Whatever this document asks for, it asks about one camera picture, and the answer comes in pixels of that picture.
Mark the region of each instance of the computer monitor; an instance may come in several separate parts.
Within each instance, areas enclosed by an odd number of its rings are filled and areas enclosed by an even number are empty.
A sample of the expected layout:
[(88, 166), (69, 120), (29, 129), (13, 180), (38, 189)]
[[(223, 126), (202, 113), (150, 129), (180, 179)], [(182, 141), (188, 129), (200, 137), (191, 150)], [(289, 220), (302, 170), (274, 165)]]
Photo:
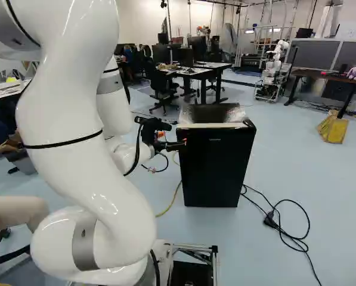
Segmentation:
[(195, 61), (203, 61), (205, 59), (205, 55), (207, 52), (207, 43), (206, 37), (190, 37), (187, 38), (188, 45), (192, 46), (192, 50), (194, 52), (194, 60)]
[(313, 34), (313, 29), (299, 28), (296, 38), (310, 38)]
[(119, 43), (114, 50), (114, 55), (123, 55), (123, 48), (125, 47), (124, 43)]
[(167, 45), (153, 45), (153, 59), (156, 64), (170, 63), (170, 50)]
[(179, 49), (182, 45), (180, 43), (170, 43), (168, 48), (172, 50), (172, 60), (179, 61)]
[(183, 67), (194, 67), (194, 51), (190, 48), (178, 50), (178, 61)]
[(168, 34), (166, 33), (159, 33), (158, 34), (158, 43), (162, 43), (164, 45), (167, 45), (169, 43), (168, 41)]

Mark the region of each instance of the plug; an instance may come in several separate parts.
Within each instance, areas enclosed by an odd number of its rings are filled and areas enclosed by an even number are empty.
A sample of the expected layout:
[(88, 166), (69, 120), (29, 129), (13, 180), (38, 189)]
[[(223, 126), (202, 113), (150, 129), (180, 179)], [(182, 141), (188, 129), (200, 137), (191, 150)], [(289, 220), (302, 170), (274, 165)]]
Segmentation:
[(273, 220), (273, 217), (274, 217), (274, 210), (268, 213), (268, 215), (265, 217), (263, 221), (263, 224), (269, 226), (270, 228), (277, 229), (278, 225)]

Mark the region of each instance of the black desk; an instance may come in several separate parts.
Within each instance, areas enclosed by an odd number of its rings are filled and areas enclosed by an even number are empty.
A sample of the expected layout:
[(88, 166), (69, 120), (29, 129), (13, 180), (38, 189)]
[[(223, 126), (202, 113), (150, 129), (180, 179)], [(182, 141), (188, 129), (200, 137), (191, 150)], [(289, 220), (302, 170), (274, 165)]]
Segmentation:
[(209, 69), (216, 71), (216, 103), (222, 103), (223, 101), (228, 100), (228, 98), (221, 98), (221, 76), (223, 71), (232, 67), (233, 64), (230, 63), (211, 63), (208, 61), (194, 63), (194, 67), (202, 68), (202, 69)]
[(190, 80), (191, 79), (197, 79), (201, 80), (201, 88), (200, 88), (200, 95), (201, 99), (200, 102), (202, 104), (206, 104), (206, 96), (207, 96), (207, 84), (206, 81), (207, 79), (216, 76), (215, 70), (210, 70), (210, 69), (198, 69), (198, 68), (193, 68), (194, 73), (188, 73), (185, 70), (168, 70), (168, 69), (161, 69), (160, 71), (166, 72), (166, 73), (174, 73), (175, 77), (182, 77), (184, 81), (184, 94), (190, 94), (191, 88), (190, 88)]

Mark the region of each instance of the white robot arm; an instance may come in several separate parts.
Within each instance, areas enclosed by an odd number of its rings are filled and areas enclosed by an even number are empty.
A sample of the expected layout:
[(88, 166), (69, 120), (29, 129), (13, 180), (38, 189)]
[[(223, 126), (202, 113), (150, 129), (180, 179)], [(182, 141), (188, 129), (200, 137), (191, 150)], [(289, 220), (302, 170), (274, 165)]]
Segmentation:
[(78, 205), (40, 224), (31, 254), (69, 281), (134, 285), (156, 240), (150, 206), (122, 175), (134, 150), (118, 137), (131, 128), (121, 81), (107, 80), (120, 78), (109, 62), (118, 34), (115, 0), (0, 0), (0, 57), (41, 62), (17, 105), (21, 137), (39, 174)]
[(268, 51), (268, 58), (267, 64), (265, 66), (265, 72), (268, 73), (269, 77), (274, 77), (275, 73), (281, 70), (282, 62), (280, 61), (281, 53), (288, 49), (289, 43), (283, 40), (279, 40), (277, 43), (274, 51)]

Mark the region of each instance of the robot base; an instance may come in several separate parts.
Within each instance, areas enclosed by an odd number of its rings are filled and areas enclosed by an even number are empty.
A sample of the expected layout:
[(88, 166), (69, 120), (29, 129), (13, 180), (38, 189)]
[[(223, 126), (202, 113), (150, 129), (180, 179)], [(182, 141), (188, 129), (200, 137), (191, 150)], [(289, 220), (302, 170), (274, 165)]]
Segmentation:
[[(170, 244), (164, 240), (156, 241), (155, 252), (160, 270), (160, 286), (217, 286), (218, 247), (203, 245)], [(201, 263), (174, 261), (177, 252), (189, 255)], [(87, 286), (68, 282), (66, 286)], [(156, 285), (155, 268), (151, 256), (148, 258), (146, 271), (135, 286)]]

